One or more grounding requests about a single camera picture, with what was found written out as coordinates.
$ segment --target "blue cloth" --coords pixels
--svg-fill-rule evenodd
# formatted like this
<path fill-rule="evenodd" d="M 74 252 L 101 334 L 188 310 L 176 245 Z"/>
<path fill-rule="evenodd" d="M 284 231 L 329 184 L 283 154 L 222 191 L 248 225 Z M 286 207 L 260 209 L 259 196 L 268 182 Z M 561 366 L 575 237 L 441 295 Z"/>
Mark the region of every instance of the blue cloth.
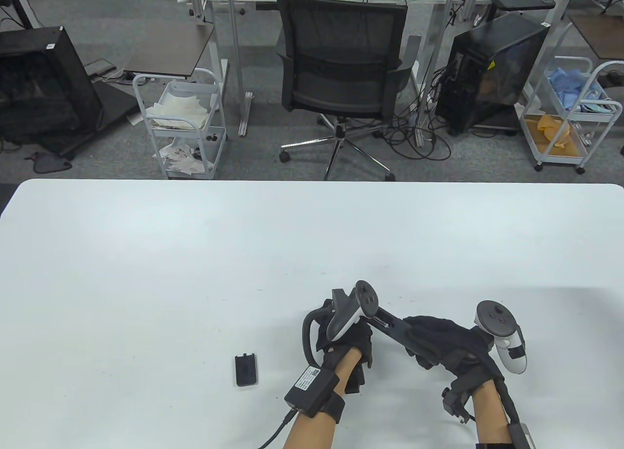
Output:
<path fill-rule="evenodd" d="M 550 81 L 550 84 L 552 85 L 553 90 L 555 90 L 555 94 L 557 95 L 557 98 L 559 98 L 559 101 L 561 101 L 561 104 L 563 104 L 564 108 L 569 111 L 575 101 L 577 101 L 577 98 L 585 86 L 587 78 L 581 75 L 578 69 L 566 72 L 562 68 L 558 68 L 550 75 L 550 77 L 548 77 L 548 81 Z M 587 94 L 584 96 L 584 99 L 600 99 L 601 92 L 602 89 L 600 86 L 594 82 L 587 90 Z M 577 111 L 595 113 L 611 112 L 610 110 L 595 104 L 582 104 L 580 108 L 581 109 Z"/>

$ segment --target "black glove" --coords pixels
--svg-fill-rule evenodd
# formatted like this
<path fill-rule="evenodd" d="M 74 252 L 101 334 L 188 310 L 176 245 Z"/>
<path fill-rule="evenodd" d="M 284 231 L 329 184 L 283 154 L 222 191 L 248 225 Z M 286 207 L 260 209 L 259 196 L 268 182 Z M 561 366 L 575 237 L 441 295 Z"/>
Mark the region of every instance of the black glove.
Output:
<path fill-rule="evenodd" d="M 404 320 L 412 326 L 408 331 L 410 338 L 430 351 L 455 376 L 461 377 L 475 367 L 482 367 L 490 378 L 503 378 L 501 370 L 489 355 L 493 337 L 479 327 L 466 329 L 452 320 L 424 315 L 406 317 Z M 418 355 L 416 360 L 425 369 L 437 364 Z"/>
<path fill-rule="evenodd" d="M 330 299 L 325 300 L 323 307 L 328 306 L 331 302 L 332 300 Z M 332 314 L 328 314 L 316 319 L 319 324 L 316 351 L 323 350 L 327 353 L 329 349 L 350 349 L 354 347 L 359 349 L 362 353 L 360 363 L 368 363 L 368 367 L 370 368 L 372 365 L 371 327 L 365 320 L 360 319 L 356 324 L 353 324 L 342 337 L 334 342 L 330 342 L 329 338 L 327 338 L 327 326 L 330 324 L 332 317 L 334 317 Z"/>

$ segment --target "warning sticker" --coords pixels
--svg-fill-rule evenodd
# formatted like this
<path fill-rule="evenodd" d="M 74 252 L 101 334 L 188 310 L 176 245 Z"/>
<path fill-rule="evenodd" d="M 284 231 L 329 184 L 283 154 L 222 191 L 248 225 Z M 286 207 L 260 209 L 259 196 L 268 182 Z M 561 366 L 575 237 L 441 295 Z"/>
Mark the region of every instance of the warning sticker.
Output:
<path fill-rule="evenodd" d="M 315 368 L 314 366 L 308 366 L 308 369 L 303 371 L 303 374 L 297 382 L 294 383 L 295 387 L 298 387 L 301 390 L 308 390 L 312 381 L 316 378 L 316 376 L 321 372 L 319 368 Z"/>

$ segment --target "black computer case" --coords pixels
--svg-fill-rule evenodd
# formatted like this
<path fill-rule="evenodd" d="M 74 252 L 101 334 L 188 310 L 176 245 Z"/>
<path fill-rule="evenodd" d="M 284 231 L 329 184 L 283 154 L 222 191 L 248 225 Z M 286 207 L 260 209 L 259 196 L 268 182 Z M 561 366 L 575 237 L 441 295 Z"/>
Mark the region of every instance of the black computer case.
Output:
<path fill-rule="evenodd" d="M 65 28 L 0 33 L 0 137 L 93 133 L 102 113 Z"/>
<path fill-rule="evenodd" d="M 546 24 L 506 14 L 457 35 L 435 114 L 459 133 L 513 106 L 547 33 Z"/>

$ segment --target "white wire cart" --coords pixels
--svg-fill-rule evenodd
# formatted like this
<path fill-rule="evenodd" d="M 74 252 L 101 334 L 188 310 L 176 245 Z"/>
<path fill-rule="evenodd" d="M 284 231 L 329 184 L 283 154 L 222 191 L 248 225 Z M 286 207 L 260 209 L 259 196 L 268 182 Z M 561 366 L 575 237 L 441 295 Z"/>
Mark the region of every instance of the white wire cart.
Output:
<path fill-rule="evenodd" d="M 138 107 L 141 110 L 141 115 L 143 115 L 143 122 L 145 122 L 147 133 L 152 141 L 152 146 L 156 153 L 156 160 L 158 160 L 163 176 L 168 179 L 172 177 L 213 179 L 217 164 L 221 158 L 223 145 L 227 140 L 225 113 L 223 111 L 223 102 L 221 101 L 221 92 L 216 76 L 210 72 L 210 70 L 203 68 L 195 68 L 195 72 L 197 74 L 194 73 L 194 75 L 207 77 L 212 83 L 192 83 L 185 81 L 183 77 L 179 76 L 147 73 L 136 75 L 132 81 L 132 88 L 134 88 Z M 158 100 L 160 104 L 163 104 L 169 95 L 176 98 L 197 97 L 200 105 L 206 110 L 209 110 L 209 115 L 205 124 L 201 128 L 198 128 L 195 122 L 184 117 L 148 114 L 145 110 L 145 104 L 143 103 L 138 84 L 142 79 L 150 78 L 171 80 L 167 83 L 165 90 Z M 220 125 L 214 125 L 213 123 L 217 111 Z M 162 125 L 156 122 L 156 119 L 161 123 L 163 121 L 181 121 L 181 123 L 185 123 L 185 127 L 189 129 L 186 130 Z M 188 175 L 187 173 L 172 170 L 169 159 L 167 157 L 162 157 L 160 148 L 158 148 L 158 141 L 163 141 L 164 139 L 167 139 L 171 146 L 187 144 L 190 148 L 197 149 L 199 151 L 197 157 L 201 156 L 203 171 Z"/>
<path fill-rule="evenodd" d="M 563 42 L 571 26 L 571 23 L 566 26 L 559 41 L 557 41 L 554 52 L 557 51 Z M 548 79 L 548 77 L 557 70 L 557 64 L 559 63 L 567 64 L 568 68 L 573 64 L 575 68 L 579 69 L 580 76 L 585 79 L 585 85 L 579 93 L 579 96 L 568 109 L 564 108 L 563 103 L 557 96 L 555 89 Z M 617 121 L 622 114 L 622 104 L 610 99 L 597 82 L 597 77 L 602 70 L 605 68 L 613 68 L 613 66 L 618 65 L 624 66 L 624 61 L 607 61 L 594 67 L 591 59 L 587 57 L 555 56 L 551 59 L 546 70 L 540 75 L 537 86 L 535 86 L 532 95 L 528 99 L 528 103 L 520 115 L 522 131 L 524 131 L 528 146 L 535 158 L 536 164 L 534 168 L 536 171 L 543 170 L 544 167 L 542 164 L 544 162 L 551 162 L 573 164 L 576 166 L 577 173 L 582 175 L 585 172 L 584 166 L 604 137 L 606 137 L 608 131 L 611 130 L 615 121 Z M 537 93 L 541 89 L 544 90 L 543 97 L 546 97 L 550 106 L 555 110 L 553 117 L 559 117 L 563 121 L 559 130 L 550 141 L 546 139 L 542 131 L 537 129 L 537 123 L 542 115 L 528 114 L 529 109 L 532 108 L 533 101 L 537 97 Z M 595 99 L 586 98 L 590 89 L 597 92 L 598 96 Z M 599 106 L 602 112 L 591 112 L 588 110 L 587 105 Z M 571 124 L 569 126 L 570 139 L 568 140 L 570 144 L 567 144 L 564 148 L 560 148 L 559 146 L 555 146 L 555 144 L 561 139 L 564 129 L 567 128 L 567 123 Z M 592 128 L 591 131 L 586 134 L 586 127 L 583 126 L 584 123 L 590 123 Z M 599 128 L 601 124 L 604 124 L 604 129 L 600 133 Z"/>

